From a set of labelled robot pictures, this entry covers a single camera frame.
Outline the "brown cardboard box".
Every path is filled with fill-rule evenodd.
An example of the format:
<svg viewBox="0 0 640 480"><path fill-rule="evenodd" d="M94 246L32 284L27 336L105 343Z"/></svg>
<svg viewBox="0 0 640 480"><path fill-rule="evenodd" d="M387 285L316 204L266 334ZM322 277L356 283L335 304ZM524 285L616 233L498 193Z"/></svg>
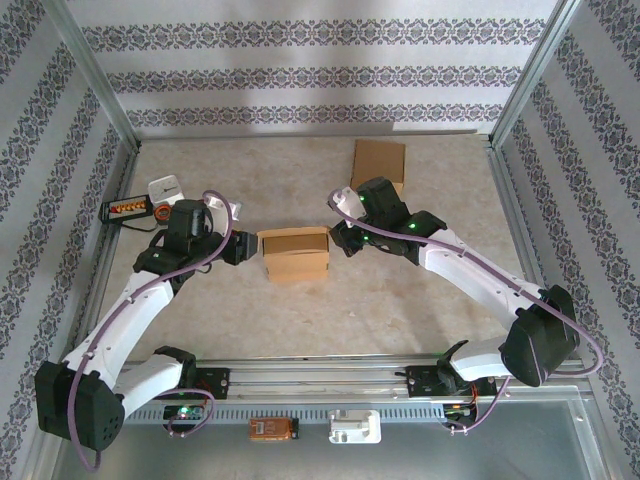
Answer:
<svg viewBox="0 0 640 480"><path fill-rule="evenodd" d="M350 187L356 190L361 184L376 177L391 181L401 195L405 183L406 146L397 142L357 139Z"/></svg>
<svg viewBox="0 0 640 480"><path fill-rule="evenodd" d="M326 226L264 230L258 233L268 279L273 283L320 280L329 274Z"/></svg>

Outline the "small white clock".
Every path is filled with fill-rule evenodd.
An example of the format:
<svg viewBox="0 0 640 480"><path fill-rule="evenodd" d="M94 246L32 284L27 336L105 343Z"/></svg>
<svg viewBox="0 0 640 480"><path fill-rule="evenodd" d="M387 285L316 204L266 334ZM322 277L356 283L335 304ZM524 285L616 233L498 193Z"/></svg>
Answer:
<svg viewBox="0 0 640 480"><path fill-rule="evenodd" d="M176 201L184 198L181 185L175 175L167 175L151 181L147 191L155 207L164 204L172 206Z"/></svg>

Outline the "black device with orange lights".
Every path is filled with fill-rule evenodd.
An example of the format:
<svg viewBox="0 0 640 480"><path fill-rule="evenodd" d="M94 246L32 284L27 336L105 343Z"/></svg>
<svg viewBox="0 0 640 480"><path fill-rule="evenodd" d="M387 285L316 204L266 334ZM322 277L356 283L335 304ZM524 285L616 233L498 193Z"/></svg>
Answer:
<svg viewBox="0 0 640 480"><path fill-rule="evenodd" d="M102 224L120 225L130 220L152 216L152 204L148 196L104 202L101 205L99 219Z"/></svg>

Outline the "small circuit board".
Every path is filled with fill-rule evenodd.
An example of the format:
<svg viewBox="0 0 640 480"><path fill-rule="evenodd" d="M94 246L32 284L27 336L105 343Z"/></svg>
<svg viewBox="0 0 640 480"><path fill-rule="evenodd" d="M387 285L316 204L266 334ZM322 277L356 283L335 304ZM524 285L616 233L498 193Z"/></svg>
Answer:
<svg viewBox="0 0 640 480"><path fill-rule="evenodd" d="M200 405L166 405L163 411L165 421L200 421L205 417L205 409Z"/></svg>
<svg viewBox="0 0 640 480"><path fill-rule="evenodd" d="M475 403L450 403L444 404L444 413L447 418L457 422L462 419L474 422L478 417L478 408Z"/></svg>

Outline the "orange electronic module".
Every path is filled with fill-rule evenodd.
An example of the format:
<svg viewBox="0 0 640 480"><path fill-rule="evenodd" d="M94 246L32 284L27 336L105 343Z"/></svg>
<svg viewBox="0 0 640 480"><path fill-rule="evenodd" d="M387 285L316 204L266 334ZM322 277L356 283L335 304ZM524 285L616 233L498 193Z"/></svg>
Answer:
<svg viewBox="0 0 640 480"><path fill-rule="evenodd" d="M249 439L260 442L280 442L299 437L299 420L287 417L264 417L249 420Z"/></svg>

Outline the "white plastic holder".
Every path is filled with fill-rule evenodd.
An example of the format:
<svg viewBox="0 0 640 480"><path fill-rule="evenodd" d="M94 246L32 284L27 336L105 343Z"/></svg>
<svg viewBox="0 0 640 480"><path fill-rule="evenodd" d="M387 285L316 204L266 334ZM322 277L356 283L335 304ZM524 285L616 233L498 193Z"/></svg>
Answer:
<svg viewBox="0 0 640 480"><path fill-rule="evenodd" d="M328 414L328 439L336 445L379 444L381 417L377 410L333 410Z"/></svg>

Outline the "grey metal panel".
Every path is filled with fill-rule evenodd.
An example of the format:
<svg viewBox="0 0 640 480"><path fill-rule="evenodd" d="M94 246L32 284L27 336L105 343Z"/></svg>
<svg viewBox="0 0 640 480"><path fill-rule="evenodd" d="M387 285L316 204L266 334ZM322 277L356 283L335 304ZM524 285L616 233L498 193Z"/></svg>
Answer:
<svg viewBox="0 0 640 480"><path fill-rule="evenodd" d="M336 445L327 424L280 442L249 439L249 422L210 424L185 440L161 425L126 425L86 472L70 446L47 439L23 480L628 480L594 405L509 397L469 434L440 423L382 423L373 445Z"/></svg>

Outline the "aluminium side rail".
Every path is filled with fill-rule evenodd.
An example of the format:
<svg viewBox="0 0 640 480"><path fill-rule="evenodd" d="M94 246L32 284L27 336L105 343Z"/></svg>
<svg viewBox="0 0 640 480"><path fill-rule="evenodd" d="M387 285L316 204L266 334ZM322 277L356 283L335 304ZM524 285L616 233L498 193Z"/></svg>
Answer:
<svg viewBox="0 0 640 480"><path fill-rule="evenodd" d="M539 289L545 292L542 274L537 264L533 244L526 230L524 216L518 203L515 189L508 174L503 158L493 149L489 150L489 161L498 194L514 240L524 279L534 285L533 296ZM544 308L536 303L528 307L519 307L516 320L510 328L507 347L508 353L515 353L523 346L527 353L523 356L531 364L543 366L549 363L556 368L562 362L563 351L559 354L553 348L565 343L562 322L554 319Z"/></svg>
<svg viewBox="0 0 640 480"><path fill-rule="evenodd" d="M102 203L119 200L129 195L136 160L139 155L139 147L124 156L117 164L115 172L106 187L101 200ZM114 225L105 225L101 222L98 222L98 226L100 227L100 232L94 249L91 270L86 281L86 289L76 310L62 356L70 353L81 343L89 333L90 328L94 327L100 320L100 311L115 255L119 228Z"/></svg>

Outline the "aluminium back rail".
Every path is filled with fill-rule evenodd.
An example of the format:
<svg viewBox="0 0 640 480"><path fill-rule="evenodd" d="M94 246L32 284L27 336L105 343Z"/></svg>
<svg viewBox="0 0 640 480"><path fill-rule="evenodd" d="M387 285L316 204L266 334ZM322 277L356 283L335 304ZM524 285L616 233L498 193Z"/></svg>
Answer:
<svg viewBox="0 0 640 480"><path fill-rule="evenodd" d="M391 131L384 129L333 129L318 131L269 131L269 132L213 132L196 130L175 131L141 131L137 134L141 141L151 140L231 140L231 139L262 139L262 138L312 138L312 137L364 137L391 138L409 136L446 136L446 135L479 135L477 130L432 130L432 131Z"/></svg>

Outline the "aluminium front rail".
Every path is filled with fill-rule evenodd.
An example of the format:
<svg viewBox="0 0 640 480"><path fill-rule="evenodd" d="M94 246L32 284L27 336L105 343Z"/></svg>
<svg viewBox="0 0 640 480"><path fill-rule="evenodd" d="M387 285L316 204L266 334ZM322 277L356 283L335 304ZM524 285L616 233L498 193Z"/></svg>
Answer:
<svg viewBox="0 0 640 480"><path fill-rule="evenodd" d="M436 365L432 358L354 357L354 358L285 358L246 361L196 362L182 351L168 350L154 354L140 364L130 364L113 384L98 374L84 374L78 385L77 403L106 408L123 408L131 414L151 401L174 401L185 405L217 402L287 403L363 401L386 402L411 398L405 368ZM163 368L226 368L230 370L227 398L216 400L208 391L169 390L150 398L136 383L151 372Z"/></svg>

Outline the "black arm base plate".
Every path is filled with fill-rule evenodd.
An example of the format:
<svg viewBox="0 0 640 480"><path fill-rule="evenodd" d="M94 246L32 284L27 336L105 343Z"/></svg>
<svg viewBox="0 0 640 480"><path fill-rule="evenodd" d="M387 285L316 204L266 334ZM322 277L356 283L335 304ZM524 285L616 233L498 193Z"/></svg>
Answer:
<svg viewBox="0 0 640 480"><path fill-rule="evenodd" d="M492 396L497 393L495 383L486 378L473 382L463 380L449 367L414 365L404 372L408 394L414 397Z"/></svg>
<svg viewBox="0 0 640 480"><path fill-rule="evenodd" d="M230 370L226 368L199 368L195 372L177 368L163 368L146 375L136 383L144 395L157 397L169 390L203 390L211 393L216 400L227 398L230 386Z"/></svg>

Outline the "aluminium frame post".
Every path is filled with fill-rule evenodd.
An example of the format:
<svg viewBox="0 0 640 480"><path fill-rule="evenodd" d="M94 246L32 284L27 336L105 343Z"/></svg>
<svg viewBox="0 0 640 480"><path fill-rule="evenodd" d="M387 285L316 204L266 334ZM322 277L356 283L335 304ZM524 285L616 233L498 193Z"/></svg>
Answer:
<svg viewBox="0 0 640 480"><path fill-rule="evenodd" d="M539 41L525 63L522 74L489 135L489 142L494 150L504 143L510 133L583 1L557 1Z"/></svg>
<svg viewBox="0 0 640 480"><path fill-rule="evenodd" d="M75 21L66 0L40 0L63 42L74 57L89 87L96 94L111 124L128 151L138 153L141 141L96 55Z"/></svg>

